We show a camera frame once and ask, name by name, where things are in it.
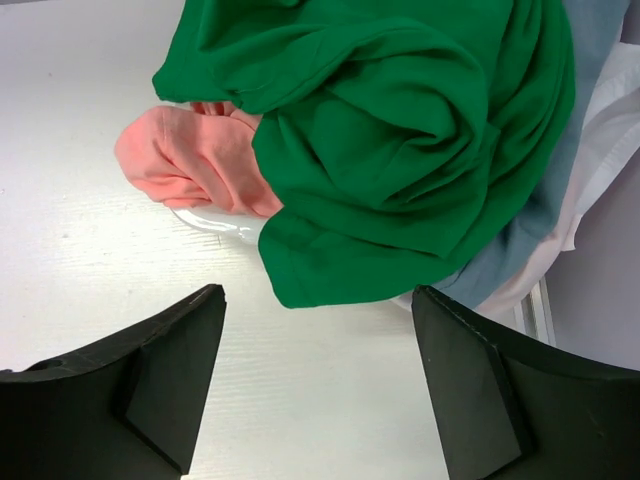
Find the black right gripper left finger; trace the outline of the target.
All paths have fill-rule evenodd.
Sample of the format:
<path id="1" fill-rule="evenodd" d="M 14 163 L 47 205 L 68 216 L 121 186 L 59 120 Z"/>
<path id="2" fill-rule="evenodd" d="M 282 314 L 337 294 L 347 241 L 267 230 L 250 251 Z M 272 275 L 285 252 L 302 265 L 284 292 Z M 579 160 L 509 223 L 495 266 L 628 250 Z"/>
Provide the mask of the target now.
<path id="1" fill-rule="evenodd" d="M 223 288 L 207 285 L 91 344 L 2 371 L 2 478 L 188 474 L 225 312 Z"/>

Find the pink t shirt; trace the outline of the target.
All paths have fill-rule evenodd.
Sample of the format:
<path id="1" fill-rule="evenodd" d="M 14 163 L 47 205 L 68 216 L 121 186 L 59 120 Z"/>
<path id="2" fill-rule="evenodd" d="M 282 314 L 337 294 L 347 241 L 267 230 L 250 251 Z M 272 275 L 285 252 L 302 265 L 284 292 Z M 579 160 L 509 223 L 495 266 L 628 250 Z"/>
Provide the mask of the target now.
<path id="1" fill-rule="evenodd" d="M 229 102 L 156 106 L 126 127 L 115 156 L 126 179 L 156 203 L 269 218 L 282 203 L 252 146 L 261 120 Z"/>

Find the white laundry basket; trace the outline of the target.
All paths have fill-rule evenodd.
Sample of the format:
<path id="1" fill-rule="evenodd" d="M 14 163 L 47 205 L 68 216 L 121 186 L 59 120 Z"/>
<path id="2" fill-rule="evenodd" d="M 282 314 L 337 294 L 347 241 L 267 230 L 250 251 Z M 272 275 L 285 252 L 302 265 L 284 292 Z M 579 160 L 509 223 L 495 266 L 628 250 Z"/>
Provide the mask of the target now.
<path id="1" fill-rule="evenodd" d="M 176 208 L 172 213 L 183 223 L 201 232 L 224 235 L 256 245 L 267 220 L 244 214 L 229 214 L 213 206 Z"/>

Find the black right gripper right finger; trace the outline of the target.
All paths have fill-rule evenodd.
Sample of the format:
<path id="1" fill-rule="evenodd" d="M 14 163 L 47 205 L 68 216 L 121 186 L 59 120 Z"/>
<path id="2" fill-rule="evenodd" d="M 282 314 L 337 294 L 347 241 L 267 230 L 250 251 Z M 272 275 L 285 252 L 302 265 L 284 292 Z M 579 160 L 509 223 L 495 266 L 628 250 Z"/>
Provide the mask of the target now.
<path id="1" fill-rule="evenodd" d="M 430 287 L 417 343 L 451 479 L 636 479 L 639 373 L 493 322 Z"/>

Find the green t shirt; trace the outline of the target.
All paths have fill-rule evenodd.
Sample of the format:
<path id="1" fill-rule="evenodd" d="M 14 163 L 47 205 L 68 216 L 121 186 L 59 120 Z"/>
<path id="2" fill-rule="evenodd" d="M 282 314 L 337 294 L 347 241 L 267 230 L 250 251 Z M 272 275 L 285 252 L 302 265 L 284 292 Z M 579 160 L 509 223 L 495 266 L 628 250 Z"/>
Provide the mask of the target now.
<path id="1" fill-rule="evenodd" d="M 574 71 L 559 1 L 188 1 L 153 85 L 260 116 L 282 208 L 259 253 L 280 303 L 306 308 L 467 264 L 543 176 Z"/>

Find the white t shirt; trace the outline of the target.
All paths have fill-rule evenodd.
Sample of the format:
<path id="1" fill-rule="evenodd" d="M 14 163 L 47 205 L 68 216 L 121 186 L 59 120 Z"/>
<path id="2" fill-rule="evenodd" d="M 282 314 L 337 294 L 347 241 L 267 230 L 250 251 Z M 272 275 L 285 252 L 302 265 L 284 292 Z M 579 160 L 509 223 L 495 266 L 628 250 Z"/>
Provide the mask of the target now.
<path id="1" fill-rule="evenodd" d="M 621 173 L 638 148 L 639 47 L 618 38 L 603 66 L 587 107 L 556 226 L 537 245 L 515 275 L 472 309 L 480 313 L 501 312 L 522 300 L 542 279 L 561 252 L 574 249 L 574 237 L 580 221 Z M 550 160 L 544 168 L 537 170 L 534 180 L 525 179 L 522 170 L 499 177 L 500 198 L 508 206 L 510 217 L 489 243 L 524 207 L 549 162 Z"/>

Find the grey-blue t shirt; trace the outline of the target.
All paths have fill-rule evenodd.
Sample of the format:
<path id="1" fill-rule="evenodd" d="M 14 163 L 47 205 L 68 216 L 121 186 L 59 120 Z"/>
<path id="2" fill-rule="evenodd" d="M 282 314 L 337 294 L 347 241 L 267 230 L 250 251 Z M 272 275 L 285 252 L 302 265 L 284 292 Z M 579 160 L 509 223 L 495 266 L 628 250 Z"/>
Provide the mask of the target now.
<path id="1" fill-rule="evenodd" d="M 526 263 L 557 224 L 587 107 L 603 66 L 619 38 L 627 1 L 565 1 L 573 37 L 575 103 L 542 179 L 513 220 L 471 261 L 434 288 L 474 308 Z"/>

